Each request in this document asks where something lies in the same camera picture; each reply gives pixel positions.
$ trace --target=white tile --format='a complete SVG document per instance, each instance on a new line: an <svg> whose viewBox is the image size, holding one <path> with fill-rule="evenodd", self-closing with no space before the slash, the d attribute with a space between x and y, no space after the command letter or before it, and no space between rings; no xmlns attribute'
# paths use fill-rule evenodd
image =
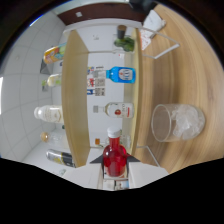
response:
<svg viewBox="0 0 224 224"><path fill-rule="evenodd" d="M35 146L37 146L37 144L39 144L41 142L40 140L40 134L43 132L42 127L39 127L37 129L35 129L33 132L31 132L27 138L29 140L29 143L31 144L32 148L34 148Z"/></svg>
<svg viewBox="0 0 224 224"><path fill-rule="evenodd" d="M40 73L41 62L43 53L38 50L29 49L24 66L23 73L37 74Z"/></svg>
<svg viewBox="0 0 224 224"><path fill-rule="evenodd" d="M52 100L54 105L62 105L61 86L52 88Z"/></svg>
<svg viewBox="0 0 224 224"><path fill-rule="evenodd" d="M37 32L39 30L34 27L29 27L18 39L18 41L15 43L16 45L22 45L26 47L30 47L32 41L34 40Z"/></svg>
<svg viewBox="0 0 224 224"><path fill-rule="evenodd" d="M54 38L57 42L59 42L64 29L65 29L65 26L63 26L63 24L61 24L61 22L59 21L59 23L52 30L52 32L50 34L51 37Z"/></svg>
<svg viewBox="0 0 224 224"><path fill-rule="evenodd" d="M25 75L21 76L21 87L20 87L20 100L21 104L30 103L38 100L38 75Z"/></svg>
<svg viewBox="0 0 224 224"><path fill-rule="evenodd" d="M45 32L39 30L35 38L33 39L31 46L32 48L40 51L45 51L46 48L46 43L49 39L49 35L46 34Z"/></svg>
<svg viewBox="0 0 224 224"><path fill-rule="evenodd" d="M67 43L67 41L68 41L67 37L62 32L59 44Z"/></svg>
<svg viewBox="0 0 224 224"><path fill-rule="evenodd" d="M41 126L41 121L34 117L34 110L38 101L21 106L24 128L27 134Z"/></svg>
<svg viewBox="0 0 224 224"><path fill-rule="evenodd" d="M31 151L31 146L28 142L28 139L25 137L22 141L16 144L12 149L15 157L18 162L21 162Z"/></svg>
<svg viewBox="0 0 224 224"><path fill-rule="evenodd" d="M2 113L19 106L20 75L8 75L3 77L1 92Z"/></svg>
<svg viewBox="0 0 224 224"><path fill-rule="evenodd" d="M5 129L2 122L2 117L0 115L0 154L2 158L10 151L10 145L5 134Z"/></svg>
<svg viewBox="0 0 224 224"><path fill-rule="evenodd" d="M59 123L58 123L58 124L55 124L55 125L56 125L56 129L58 129L58 130L64 130L64 129L62 129L62 125L63 125L63 124L59 124Z"/></svg>
<svg viewBox="0 0 224 224"><path fill-rule="evenodd" d="M54 123L45 122L45 124L42 125L44 132L52 132L55 130L56 125Z"/></svg>
<svg viewBox="0 0 224 224"><path fill-rule="evenodd" d="M45 105L53 105L52 98L46 98L46 99L43 99L43 100L39 100L39 103L38 103L39 107L43 107Z"/></svg>
<svg viewBox="0 0 224 224"><path fill-rule="evenodd" d="M16 157L12 151L10 151L10 153L5 157L5 159L18 162L18 160L16 159Z"/></svg>
<svg viewBox="0 0 224 224"><path fill-rule="evenodd" d="M63 61L56 61L53 64L53 74L62 73Z"/></svg>
<svg viewBox="0 0 224 224"><path fill-rule="evenodd" d="M46 51L46 50L48 50L48 49L50 49L50 48L52 48L52 47L55 47L55 46L57 46L57 45L58 45L58 41L55 40L55 39L52 38L52 37L49 37L47 43L45 44L44 51Z"/></svg>
<svg viewBox="0 0 224 224"><path fill-rule="evenodd" d="M3 114L2 120L9 144L11 147L14 147L26 135L23 127L20 107Z"/></svg>
<svg viewBox="0 0 224 224"><path fill-rule="evenodd" d="M49 75L39 74L39 83L38 83L38 98L39 100L46 99L51 97L51 87L48 87L48 91L42 91L42 81L48 79Z"/></svg>
<svg viewBox="0 0 224 224"><path fill-rule="evenodd" d="M15 46L11 51L8 61L6 62L4 74L21 73L27 51L27 47Z"/></svg>
<svg viewBox="0 0 224 224"><path fill-rule="evenodd" d="M47 22L41 27L41 30L46 34L50 35L51 32L54 30L55 26L57 25L58 20L55 17L47 19Z"/></svg>

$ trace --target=blue bottle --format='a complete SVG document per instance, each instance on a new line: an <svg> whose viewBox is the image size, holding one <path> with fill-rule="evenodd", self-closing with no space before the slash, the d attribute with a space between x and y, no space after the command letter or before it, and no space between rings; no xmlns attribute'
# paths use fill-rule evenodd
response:
<svg viewBox="0 0 224 224"><path fill-rule="evenodd" d="M110 70L95 71L93 77L107 78L117 83L134 83L136 73L134 68L115 66Z"/></svg>

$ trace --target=shelf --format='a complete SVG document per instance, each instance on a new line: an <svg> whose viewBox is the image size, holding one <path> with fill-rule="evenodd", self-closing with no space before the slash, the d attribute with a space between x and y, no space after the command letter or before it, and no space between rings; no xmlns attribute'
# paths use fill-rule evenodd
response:
<svg viewBox="0 0 224 224"><path fill-rule="evenodd" d="M76 30L71 31L62 68L62 108L65 131L76 167L86 165L90 151L86 76L88 50Z"/></svg>
<svg viewBox="0 0 224 224"><path fill-rule="evenodd" d="M124 102L132 102L135 115L132 119L124 119L122 130L132 139L128 153L134 155L137 146L142 97L142 55L140 37L134 29L132 38L135 39L135 52L125 54L125 66L135 68L136 81L124 85ZM65 131L76 167L86 165L90 152L86 78L88 65L88 49L76 30L70 32L62 68L62 108Z"/></svg>

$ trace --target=dark bottle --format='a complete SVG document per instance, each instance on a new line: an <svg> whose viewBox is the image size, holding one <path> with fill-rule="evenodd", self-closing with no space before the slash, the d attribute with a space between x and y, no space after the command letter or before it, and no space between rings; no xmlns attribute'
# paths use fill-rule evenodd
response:
<svg viewBox="0 0 224 224"><path fill-rule="evenodd" d="M59 163L65 166L75 167L75 163L70 153L60 152L54 149L48 149L46 152L46 157L52 162Z"/></svg>
<svg viewBox="0 0 224 224"><path fill-rule="evenodd" d="M103 151L105 171L110 177L121 177L125 172L127 152L120 145L120 128L116 126L107 129L109 145Z"/></svg>

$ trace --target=white bottle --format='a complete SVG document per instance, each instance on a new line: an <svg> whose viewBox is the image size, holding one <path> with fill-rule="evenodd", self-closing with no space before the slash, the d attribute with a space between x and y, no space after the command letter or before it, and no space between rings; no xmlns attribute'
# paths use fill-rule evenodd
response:
<svg viewBox="0 0 224 224"><path fill-rule="evenodd" d="M42 132L40 134L40 139L42 142L48 143L50 146L69 149L68 140L65 134Z"/></svg>
<svg viewBox="0 0 224 224"><path fill-rule="evenodd" d="M36 107L34 116L46 122L62 123L64 124L63 111L61 105L46 105L43 107Z"/></svg>
<svg viewBox="0 0 224 224"><path fill-rule="evenodd" d="M108 103L105 107L93 106L94 113L106 113L114 118L133 118L133 103Z"/></svg>

